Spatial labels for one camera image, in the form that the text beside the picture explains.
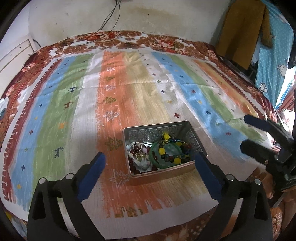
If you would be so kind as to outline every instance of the bed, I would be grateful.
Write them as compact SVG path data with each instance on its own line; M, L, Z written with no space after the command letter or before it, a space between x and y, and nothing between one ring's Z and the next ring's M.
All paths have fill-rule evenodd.
M272 140L243 117L277 122L267 98L220 62L212 46L136 31L90 33L41 48L7 87L0 111L0 197L23 237L39 178L75 173L101 151L106 168L82 204L106 239L194 240L217 205L198 172L131 185L123 128L188 120L212 163L252 180L265 174L240 143L272 147ZM272 214L276 237L282 209Z

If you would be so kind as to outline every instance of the hanging towel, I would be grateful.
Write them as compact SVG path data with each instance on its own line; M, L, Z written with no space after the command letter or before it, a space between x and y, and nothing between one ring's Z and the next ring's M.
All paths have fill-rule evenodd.
M260 28L261 42L272 48L269 13L260 0L237 0L226 15L216 53L249 68Z

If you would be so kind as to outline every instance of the bead bracelet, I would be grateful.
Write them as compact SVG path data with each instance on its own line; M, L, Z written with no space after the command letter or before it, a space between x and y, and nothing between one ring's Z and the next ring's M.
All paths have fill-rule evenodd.
M181 155L170 156L169 154L167 154L165 152L164 146L166 144L172 143L172 142L176 143L180 147L180 149L182 151ZM184 141L181 141L180 139L172 138L169 134L165 134L160 137L158 147L159 147L158 151L159 151L160 157L161 157L161 159L164 159L165 162L171 162L171 163L178 165L181 162L190 161L190 158L189 158L190 146L187 145L187 143L185 143Z

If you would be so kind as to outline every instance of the orange stripe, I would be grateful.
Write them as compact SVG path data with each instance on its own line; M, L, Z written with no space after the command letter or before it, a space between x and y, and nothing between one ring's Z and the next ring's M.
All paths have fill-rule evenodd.
M114 181L110 180L114 176L114 170L116 173L123 176L123 180L127 178L128 171L126 164L126 158L124 153L124 147L110 150L105 145L108 142L108 138L116 138L122 140L122 129L129 126L140 125L139 118L137 116L136 107L133 103L133 92L131 91L130 85L126 85L128 80L126 73L126 66L123 61L123 52L104 52L102 61L102 70L100 75L100 86L112 85L116 86L111 91L106 91L102 87L98 88L98 108L96 115L98 119L102 119L102 116L106 115L106 111L113 111L119 113L118 117L115 117L109 122L106 118L103 120L103 127L98 125L98 149L106 155L106 167L103 171L100 181L102 184L102 191L104 199L104 210L107 216L110 216L110 208L113 209L114 213L122 213L122 207L126 210L129 207L134 208L134 204L144 212L147 213L145 200L149 199L150 195L153 195L149 189L139 186L128 186L127 184L116 188ZM107 68L114 68L112 72L108 72ZM111 80L107 80L107 77L114 77ZM116 98L116 101L107 104L104 100L106 97ZM150 200L153 207L160 209L160 204L156 201Z
M240 96L240 94L234 90L221 76L219 76L216 72L214 72L212 69L209 68L209 66L201 61L194 60L194 62L212 79L216 82L217 85L220 86L220 88L229 96L232 101L239 106L239 108L243 111L245 114L250 114L253 116L258 116L257 112L254 110L254 108L245 101L244 98Z

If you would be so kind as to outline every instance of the blue stripe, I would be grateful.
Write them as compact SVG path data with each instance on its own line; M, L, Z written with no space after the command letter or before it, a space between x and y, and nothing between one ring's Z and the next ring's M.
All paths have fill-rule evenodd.
M19 139L18 153L14 162L15 167L11 174L11 182L13 191L17 197L17 204L25 207L26 211L29 211L30 201L34 191L32 190L33 159L35 148L38 148L37 138L43 125L43 116L51 102L53 92L57 89L64 74L68 71L69 66L74 60L75 57L65 58L46 81L41 93L39 93L34 100L29 119L24 124L24 129Z
M235 158L243 157L244 155L239 146L243 140L247 139L247 137L237 129L231 127L215 112L210 102L201 91L201 88L209 87L195 84L193 79L191 79L181 67L173 62L169 55L159 52L153 52L152 54L172 74L174 80L181 88L183 96L206 126L206 131L210 134L213 142L221 146L223 149L227 149Z

